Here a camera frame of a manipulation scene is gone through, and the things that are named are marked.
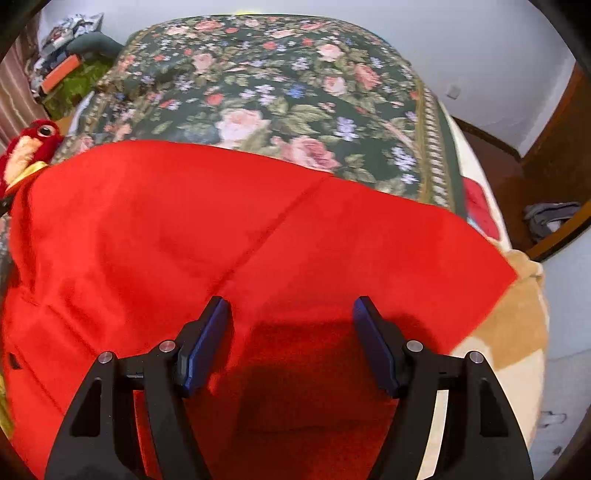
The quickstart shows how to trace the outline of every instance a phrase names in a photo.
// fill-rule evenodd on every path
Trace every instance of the floral blanket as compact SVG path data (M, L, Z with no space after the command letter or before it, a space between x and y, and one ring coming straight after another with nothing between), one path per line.
M93 145L217 145L330 171L466 216L453 138L396 50L319 17L172 20L131 37L62 161Z

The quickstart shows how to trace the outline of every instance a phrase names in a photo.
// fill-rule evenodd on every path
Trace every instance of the toy eye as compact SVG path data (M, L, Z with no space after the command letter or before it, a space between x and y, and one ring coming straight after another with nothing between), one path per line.
M56 134L56 129L51 125L43 125L37 129L37 135L40 137L51 137Z

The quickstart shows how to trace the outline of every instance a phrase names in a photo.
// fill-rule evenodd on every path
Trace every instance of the blue gripper pad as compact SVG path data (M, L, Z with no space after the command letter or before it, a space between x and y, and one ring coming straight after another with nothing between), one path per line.
M205 385L217 347L222 341L229 317L229 303L221 299L207 325L203 329L195 348L189 355L189 367L183 389L187 396Z
M394 358L361 299L353 304L353 323L378 387L394 397L400 387L395 380Z

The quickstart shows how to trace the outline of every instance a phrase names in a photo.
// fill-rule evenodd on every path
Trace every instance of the metal screw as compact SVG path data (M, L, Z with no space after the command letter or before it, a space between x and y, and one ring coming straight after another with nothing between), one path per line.
M423 350L423 344L418 340L409 340L407 342L407 348L411 352L420 352L421 350Z
M164 353L172 352L177 347L177 344L172 340L165 340L160 344L160 351Z
M470 357L470 360L476 364L481 364L484 361L484 355L482 355L480 352L470 352L470 355L468 356Z
M113 354L111 352L102 352L99 355L99 363L101 364L108 364L111 360L113 360Z

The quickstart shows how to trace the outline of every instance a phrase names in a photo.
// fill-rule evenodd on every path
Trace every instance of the beige blanket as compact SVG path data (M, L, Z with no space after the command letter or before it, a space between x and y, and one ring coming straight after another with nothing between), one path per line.
M517 280L486 320L454 349L452 355L464 357L470 350L478 350L486 356L511 403L525 441L530 445L540 412L548 343L544 274L542 265L530 261L523 252L509 250L503 255L517 272ZM446 406L447 392L441 391L437 396L419 479L428 478L435 471Z

